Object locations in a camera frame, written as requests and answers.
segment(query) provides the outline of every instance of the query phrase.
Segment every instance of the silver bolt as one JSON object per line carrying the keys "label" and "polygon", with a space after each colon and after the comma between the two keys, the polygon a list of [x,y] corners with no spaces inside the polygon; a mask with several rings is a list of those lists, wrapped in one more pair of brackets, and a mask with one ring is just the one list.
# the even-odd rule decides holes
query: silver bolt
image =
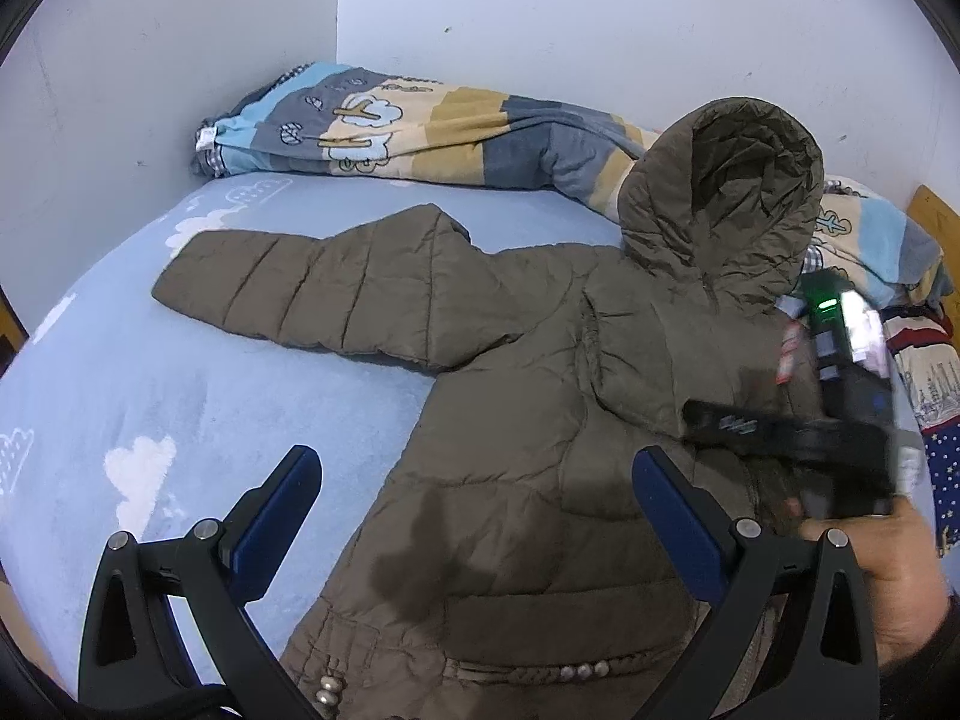
{"label": "silver bolt", "polygon": [[847,538],[847,534],[841,531],[839,528],[830,528],[827,531],[827,541],[833,544],[835,547],[845,547],[850,543],[850,539]]}
{"label": "silver bolt", "polygon": [[127,531],[117,531],[107,539],[107,546],[112,550],[123,549],[130,541],[130,534]]}
{"label": "silver bolt", "polygon": [[756,538],[760,535],[760,522],[755,519],[738,519],[736,522],[736,531],[743,538]]}
{"label": "silver bolt", "polygon": [[219,529],[220,525],[217,523],[217,520],[202,519],[193,526],[193,535],[201,541],[204,541],[207,538],[213,538],[213,536],[216,536]]}

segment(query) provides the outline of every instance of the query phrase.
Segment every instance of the jacket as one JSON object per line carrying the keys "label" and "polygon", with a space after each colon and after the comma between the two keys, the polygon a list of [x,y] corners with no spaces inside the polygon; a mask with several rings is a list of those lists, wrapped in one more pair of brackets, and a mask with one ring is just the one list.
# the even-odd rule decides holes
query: jacket
{"label": "jacket", "polygon": [[324,716],[331,676],[344,720],[632,716],[702,617],[637,507],[632,458],[660,445],[732,517],[784,527],[789,473],[684,445],[680,409],[818,415],[808,353],[774,385],[787,322],[775,303],[800,273],[822,186],[795,119],[731,98],[634,165],[623,250],[486,254],[433,205],[328,240],[217,230],[184,247],[153,292],[181,314],[437,375],[281,659]]}

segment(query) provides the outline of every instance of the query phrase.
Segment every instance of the jacket hood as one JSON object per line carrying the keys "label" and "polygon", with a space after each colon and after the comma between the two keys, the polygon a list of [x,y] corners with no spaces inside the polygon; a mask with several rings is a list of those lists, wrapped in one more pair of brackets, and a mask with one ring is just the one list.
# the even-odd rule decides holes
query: jacket hood
{"label": "jacket hood", "polygon": [[624,248],[685,298],[765,311],[800,275],[823,184],[820,148],[790,114],[714,100],[628,174],[617,201]]}

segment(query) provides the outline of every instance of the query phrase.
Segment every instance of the wall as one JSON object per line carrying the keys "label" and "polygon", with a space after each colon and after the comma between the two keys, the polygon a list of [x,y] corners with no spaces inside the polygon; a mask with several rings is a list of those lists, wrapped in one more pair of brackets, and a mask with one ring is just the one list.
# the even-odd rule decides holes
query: wall
{"label": "wall", "polygon": [[911,0],[340,0],[338,58],[654,128],[754,95],[813,132],[829,172],[960,208],[960,73]]}
{"label": "wall", "polygon": [[198,183],[199,119],[333,59],[336,0],[44,0],[0,66],[0,284],[35,329]]}

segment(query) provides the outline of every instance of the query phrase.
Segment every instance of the mattress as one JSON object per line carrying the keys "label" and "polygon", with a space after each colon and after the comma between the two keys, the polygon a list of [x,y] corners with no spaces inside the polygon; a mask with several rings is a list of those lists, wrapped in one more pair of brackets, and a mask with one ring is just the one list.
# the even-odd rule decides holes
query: mattress
{"label": "mattress", "polygon": [[[275,581],[248,613],[280,654],[400,457],[432,385],[403,365],[230,336],[150,297],[195,233],[240,227],[326,237],[432,202],[482,250],[585,242],[619,228],[553,191],[257,173],[213,181],[93,266],[0,380],[0,562],[29,622],[76,688],[86,600],[107,537],[178,538],[223,517],[291,445],[323,489]],[[901,427],[916,429],[902,386]],[[920,463],[920,506],[932,512]],[[174,601],[200,678],[218,680]]]}

